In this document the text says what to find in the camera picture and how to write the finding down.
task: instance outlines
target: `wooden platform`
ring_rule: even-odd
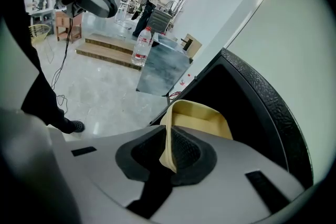
[[[107,62],[113,62],[118,65],[129,67],[135,70],[141,70],[141,67],[136,66],[132,63],[131,54],[127,54],[119,50],[110,49],[104,46],[99,46],[86,42],[76,49],[76,53]]]
[[[117,38],[106,37],[98,34],[90,35],[85,39],[85,42],[95,44],[98,46],[103,46],[113,50],[118,50],[130,55],[132,55],[134,49],[134,44],[132,43]]]

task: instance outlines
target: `black pants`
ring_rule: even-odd
[[[30,88],[21,109],[25,113],[37,116],[46,125],[51,124],[63,133],[72,133],[76,127],[64,117],[64,111],[58,108],[56,95],[41,70],[37,51],[31,46],[25,53],[38,68],[39,75]]]
[[[155,9],[155,7],[156,6],[153,5],[152,3],[147,2],[146,7],[143,11],[143,14],[141,18],[139,19],[138,24],[136,25],[137,27],[135,28],[135,31],[133,32],[134,36],[138,37],[141,31],[146,28],[149,17],[151,17],[151,14],[153,10]]]

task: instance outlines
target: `bottle label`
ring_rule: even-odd
[[[136,60],[144,60],[146,58],[146,55],[136,54],[135,59]]]

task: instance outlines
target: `shoe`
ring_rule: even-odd
[[[74,125],[75,125],[75,127],[76,127],[76,129],[74,130],[74,132],[75,133],[81,133],[82,131],[84,131],[85,130],[85,125],[84,125],[84,123],[82,123],[81,121],[71,121]]]

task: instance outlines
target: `wooden stool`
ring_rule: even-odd
[[[59,32],[58,27],[64,27],[65,31]],[[57,41],[59,41],[60,37],[66,38],[68,36],[69,28],[70,28],[70,18],[64,12],[56,12]],[[74,39],[77,38],[82,38],[82,13],[72,19],[72,30],[70,33],[71,43],[74,43]]]

